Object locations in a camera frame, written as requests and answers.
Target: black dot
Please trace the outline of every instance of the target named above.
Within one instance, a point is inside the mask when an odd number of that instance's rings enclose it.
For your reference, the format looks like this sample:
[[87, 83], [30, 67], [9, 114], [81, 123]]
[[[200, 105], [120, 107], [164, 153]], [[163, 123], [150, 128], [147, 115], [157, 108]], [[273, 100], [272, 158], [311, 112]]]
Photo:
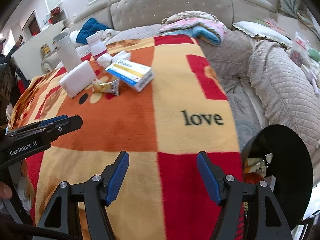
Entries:
[[82, 105], [87, 100], [87, 98], [88, 98], [88, 94], [87, 93], [83, 94], [79, 99], [79, 104]]

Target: silver bolt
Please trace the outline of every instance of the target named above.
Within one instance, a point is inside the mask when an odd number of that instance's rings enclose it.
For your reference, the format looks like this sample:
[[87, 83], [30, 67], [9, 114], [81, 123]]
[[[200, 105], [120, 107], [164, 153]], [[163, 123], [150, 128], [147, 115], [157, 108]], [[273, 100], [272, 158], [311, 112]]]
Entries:
[[268, 183], [265, 182], [264, 180], [260, 181], [259, 184], [260, 184], [261, 187], [266, 187], [266, 186], [268, 186]]
[[93, 177], [92, 177], [92, 180], [93, 181], [99, 181], [101, 179], [101, 176], [100, 175], [94, 175]]
[[234, 181], [234, 180], [235, 180], [235, 177], [232, 176], [232, 175], [227, 175], [227, 176], [226, 176], [226, 180], [227, 180], [227, 181]]
[[65, 188], [67, 185], [68, 185], [68, 183], [63, 181], [63, 182], [60, 183], [59, 186], [60, 186], [60, 188]]

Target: tufted headboard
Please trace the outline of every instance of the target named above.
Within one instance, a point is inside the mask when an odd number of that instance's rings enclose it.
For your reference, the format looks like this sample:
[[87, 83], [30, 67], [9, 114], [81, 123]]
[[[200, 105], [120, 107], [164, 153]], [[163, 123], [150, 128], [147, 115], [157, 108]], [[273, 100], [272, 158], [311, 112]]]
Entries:
[[123, 31], [161, 23], [164, 18], [187, 10], [213, 14], [230, 29], [235, 20], [274, 18], [276, 14], [276, 9], [266, 0], [109, 0], [89, 6], [77, 15], [72, 29], [79, 29], [89, 17], [95, 17]]

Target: yellow stripe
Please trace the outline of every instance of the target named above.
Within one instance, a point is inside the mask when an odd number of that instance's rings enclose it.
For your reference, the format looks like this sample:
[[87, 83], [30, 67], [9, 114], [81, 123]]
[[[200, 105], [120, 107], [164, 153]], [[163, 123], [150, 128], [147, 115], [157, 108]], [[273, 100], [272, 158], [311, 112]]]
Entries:
[[137, 76], [137, 77], [140, 77], [140, 78], [143, 77], [143, 74], [141, 74], [141, 73], [139, 73], [139, 72], [137, 72], [137, 71], [134, 71], [134, 70], [132, 70], [132, 69], [130, 69], [130, 68], [127, 68], [127, 67], [125, 67], [125, 66], [121, 66], [121, 65], [119, 65], [119, 64], [113, 64], [113, 66], [114, 66], [114, 67], [117, 67], [117, 68], [120, 68], [120, 69], [122, 69], [122, 70], [124, 70], [124, 71], [127, 71], [127, 72], [129, 72], [129, 73], [131, 73], [131, 74], [133, 74], [133, 75], [135, 75], [135, 76]]

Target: white plastic bottle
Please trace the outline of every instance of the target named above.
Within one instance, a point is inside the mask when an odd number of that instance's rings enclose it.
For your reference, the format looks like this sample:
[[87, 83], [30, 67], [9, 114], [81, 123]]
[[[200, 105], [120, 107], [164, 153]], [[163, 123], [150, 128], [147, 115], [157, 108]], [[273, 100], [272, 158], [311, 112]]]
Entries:
[[57, 50], [58, 56], [67, 72], [70, 72], [76, 66], [81, 64], [81, 58], [79, 57], [68, 33], [63, 32], [55, 36], [53, 38], [53, 46]]
[[90, 45], [92, 56], [95, 60], [101, 55], [107, 53], [107, 48], [100, 40], [98, 33], [95, 33], [87, 38], [87, 42]]

